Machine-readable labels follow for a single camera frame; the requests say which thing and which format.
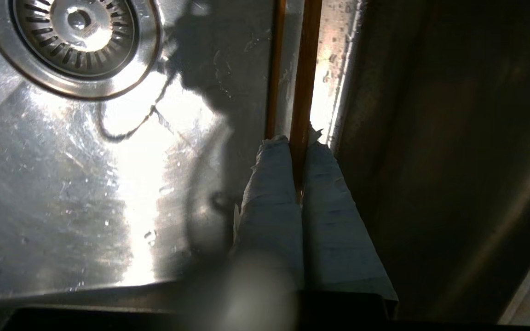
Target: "drain strainer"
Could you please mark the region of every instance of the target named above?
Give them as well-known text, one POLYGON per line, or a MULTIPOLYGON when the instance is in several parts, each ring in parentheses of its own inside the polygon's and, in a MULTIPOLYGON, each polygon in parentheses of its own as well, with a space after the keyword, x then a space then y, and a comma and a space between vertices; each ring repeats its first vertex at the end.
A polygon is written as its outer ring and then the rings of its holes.
POLYGON ((48 65, 83 77, 120 68, 136 47, 124 0, 14 0, 21 36, 48 65))
POLYGON ((153 65, 156 17, 153 0, 0 0, 0 52, 46 88, 115 96, 153 65))

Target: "stainless steel sink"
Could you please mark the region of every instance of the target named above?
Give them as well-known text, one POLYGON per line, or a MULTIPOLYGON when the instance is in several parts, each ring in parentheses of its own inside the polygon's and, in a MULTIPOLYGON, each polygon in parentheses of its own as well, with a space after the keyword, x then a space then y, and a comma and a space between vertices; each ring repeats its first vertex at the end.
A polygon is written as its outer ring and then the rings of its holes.
MULTIPOLYGON (((288 2, 281 134, 302 4, 288 2)), ((326 132, 359 27, 347 5, 323 13, 326 132)), ((265 127, 272 17, 262 0, 0 0, 0 300, 170 282, 225 256, 265 127), (105 20, 111 4, 132 17, 105 20), (96 23, 101 46, 82 33, 96 23), (112 50, 115 31, 135 41, 112 50)))

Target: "scratched metal surface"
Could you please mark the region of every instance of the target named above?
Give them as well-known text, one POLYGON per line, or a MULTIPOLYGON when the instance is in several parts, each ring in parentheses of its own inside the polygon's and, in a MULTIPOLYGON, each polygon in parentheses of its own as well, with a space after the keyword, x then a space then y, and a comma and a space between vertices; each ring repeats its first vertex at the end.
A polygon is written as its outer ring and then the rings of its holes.
MULTIPOLYGON (((291 121, 302 5, 288 2, 280 134, 291 121)), ((225 254, 263 136, 273 7, 156 7, 158 59, 118 98, 59 96, 0 55, 0 300, 177 280, 225 254)), ((313 119, 324 128, 360 7, 328 0, 323 11, 317 89, 328 99, 315 100, 313 119)))

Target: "sink drain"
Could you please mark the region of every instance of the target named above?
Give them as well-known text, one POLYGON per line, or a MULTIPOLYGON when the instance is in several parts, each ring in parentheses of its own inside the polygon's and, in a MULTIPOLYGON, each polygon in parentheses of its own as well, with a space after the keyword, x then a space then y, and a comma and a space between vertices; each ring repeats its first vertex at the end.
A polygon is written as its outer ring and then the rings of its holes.
POLYGON ((68 74, 111 74, 137 44, 135 20, 123 0, 13 0, 13 11, 30 48, 68 74))
POLYGON ((153 0, 0 0, 0 52, 32 81, 74 97, 138 84, 159 38, 153 0))

